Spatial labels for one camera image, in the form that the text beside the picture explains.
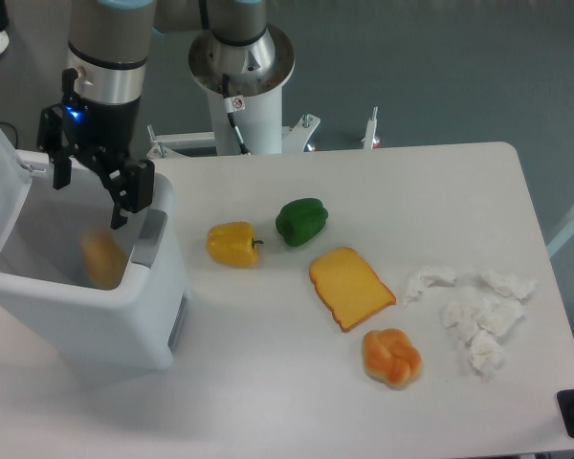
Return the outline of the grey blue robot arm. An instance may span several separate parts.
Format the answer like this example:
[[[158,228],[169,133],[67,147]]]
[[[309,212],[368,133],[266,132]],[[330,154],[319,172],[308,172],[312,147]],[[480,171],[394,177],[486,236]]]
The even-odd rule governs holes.
[[[113,229],[152,201],[153,165],[130,153],[151,36],[183,31],[196,32],[188,66],[207,94],[217,153],[282,149],[282,89],[295,56],[265,2],[76,1],[62,97],[41,112],[37,145],[53,166],[54,188],[70,184],[73,163],[99,177]]]

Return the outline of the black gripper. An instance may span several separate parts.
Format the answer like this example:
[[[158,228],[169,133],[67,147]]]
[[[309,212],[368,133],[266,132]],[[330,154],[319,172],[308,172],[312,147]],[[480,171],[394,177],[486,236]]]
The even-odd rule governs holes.
[[[140,102],[104,104],[74,97],[42,109],[39,116],[36,143],[49,155],[54,189],[71,183],[73,162],[87,167],[114,202],[112,230],[127,223],[127,212],[137,213],[153,200],[155,167],[130,153]]]

